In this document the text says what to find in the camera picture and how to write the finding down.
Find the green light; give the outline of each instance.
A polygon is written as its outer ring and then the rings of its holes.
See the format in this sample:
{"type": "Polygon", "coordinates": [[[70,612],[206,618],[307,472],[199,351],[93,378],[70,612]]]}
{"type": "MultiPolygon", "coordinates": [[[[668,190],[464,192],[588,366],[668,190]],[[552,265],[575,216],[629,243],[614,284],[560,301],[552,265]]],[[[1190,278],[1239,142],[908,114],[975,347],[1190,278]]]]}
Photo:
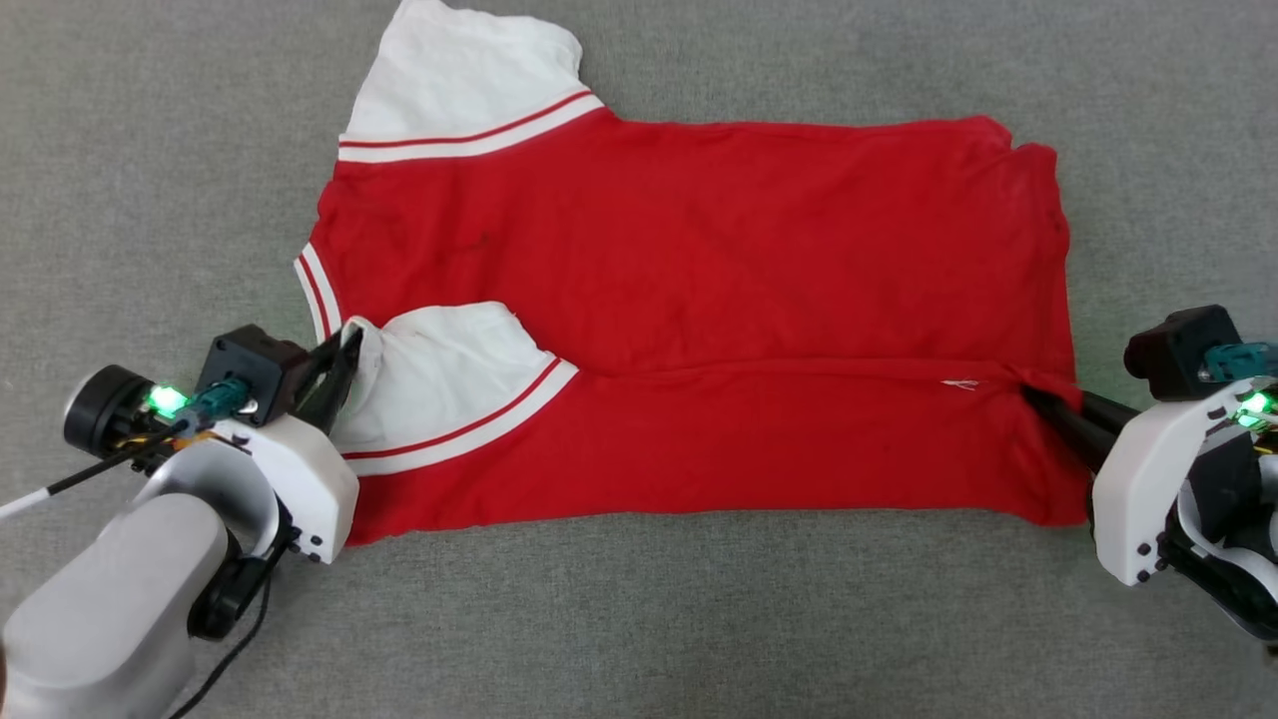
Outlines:
{"type": "Polygon", "coordinates": [[[147,405],[156,411],[156,415],[173,420],[173,416],[178,414],[178,410],[187,406],[187,396],[173,390],[171,387],[156,386],[151,388],[151,393],[147,395],[147,405]]]}
{"type": "Polygon", "coordinates": [[[1258,392],[1242,404],[1242,409],[1247,412],[1265,412],[1269,410],[1269,398],[1258,392]]]}
{"type": "MultiPolygon", "coordinates": [[[[1269,409],[1273,406],[1273,404],[1274,404],[1273,400],[1270,400],[1264,393],[1258,392],[1251,397],[1249,397],[1247,401],[1242,404],[1242,410],[1246,412],[1268,412],[1269,409]]],[[[1264,420],[1259,418],[1249,418],[1240,412],[1237,421],[1240,425],[1250,430],[1251,428],[1259,425],[1264,420]]]]}

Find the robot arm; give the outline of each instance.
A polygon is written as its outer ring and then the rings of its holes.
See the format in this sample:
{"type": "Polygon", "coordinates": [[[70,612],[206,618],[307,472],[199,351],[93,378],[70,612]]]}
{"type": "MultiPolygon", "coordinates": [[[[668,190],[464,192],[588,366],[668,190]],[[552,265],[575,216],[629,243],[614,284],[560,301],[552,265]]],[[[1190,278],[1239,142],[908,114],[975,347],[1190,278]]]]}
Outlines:
{"type": "Polygon", "coordinates": [[[174,406],[156,401],[173,391],[120,368],[82,386],[64,434],[98,457],[178,418],[193,427],[130,457],[147,484],[5,624],[5,716],[160,716],[190,679],[192,639],[224,639],[285,552],[337,557],[358,483],[326,433],[359,341],[335,335],[308,352],[240,327],[213,341],[196,398],[174,406]],[[201,402],[235,392],[226,407],[201,402]]]}
{"type": "Polygon", "coordinates": [[[1171,567],[1252,636],[1278,641],[1278,381],[1272,345],[1240,344],[1222,307],[1176,312],[1132,337],[1128,372],[1146,412],[1085,393],[1075,415],[1030,404],[1095,471],[1089,517],[1100,564],[1123,584],[1171,567]]]}

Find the gray carpet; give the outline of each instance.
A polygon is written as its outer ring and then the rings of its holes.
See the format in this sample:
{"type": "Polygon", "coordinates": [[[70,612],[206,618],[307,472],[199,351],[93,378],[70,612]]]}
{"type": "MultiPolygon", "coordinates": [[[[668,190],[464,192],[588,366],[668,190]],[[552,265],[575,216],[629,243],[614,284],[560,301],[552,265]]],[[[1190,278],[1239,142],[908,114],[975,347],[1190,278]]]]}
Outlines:
{"type": "MultiPolygon", "coordinates": [[[[1057,147],[1090,390],[1144,402],[1121,351],[1174,308],[1278,337],[1272,0],[479,4],[575,32],[627,117],[985,112],[1057,147]]],[[[394,8],[0,0],[3,498],[86,465],[59,415],[91,370],[190,383],[238,323],[309,336],[289,261],[394,8]]],[[[0,614],[138,485],[0,526],[0,614]]],[[[1086,531],[978,512],[601,517],[286,564],[196,716],[1278,713],[1259,647],[1185,580],[1127,589],[1086,531]]]]}

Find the white sleeve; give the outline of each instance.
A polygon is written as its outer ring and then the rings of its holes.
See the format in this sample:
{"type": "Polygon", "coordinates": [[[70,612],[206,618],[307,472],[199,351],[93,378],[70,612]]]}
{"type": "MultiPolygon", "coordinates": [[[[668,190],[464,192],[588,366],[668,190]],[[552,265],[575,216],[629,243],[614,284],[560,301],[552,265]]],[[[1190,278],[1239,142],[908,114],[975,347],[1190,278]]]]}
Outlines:
{"type": "Polygon", "coordinates": [[[530,420],[576,375],[500,301],[422,307],[362,327],[350,396],[330,435],[359,476],[475,451],[530,420]]]}
{"type": "Polygon", "coordinates": [[[355,98],[344,148],[458,142],[495,133],[588,88],[581,45],[528,17],[404,0],[355,98]]]}

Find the red t-shirt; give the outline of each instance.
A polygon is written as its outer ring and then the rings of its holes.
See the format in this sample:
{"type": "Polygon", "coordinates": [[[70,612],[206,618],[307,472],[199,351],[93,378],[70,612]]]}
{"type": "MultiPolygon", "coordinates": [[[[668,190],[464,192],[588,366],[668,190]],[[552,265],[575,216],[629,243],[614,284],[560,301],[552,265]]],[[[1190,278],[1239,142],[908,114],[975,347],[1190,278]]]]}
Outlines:
{"type": "Polygon", "coordinates": [[[1051,148],[987,117],[627,121],[579,57],[433,0],[382,38],[298,261],[317,333],[378,337],[334,433],[351,543],[603,512],[1082,521],[1086,471],[1020,396],[1080,400],[1051,148]]]}

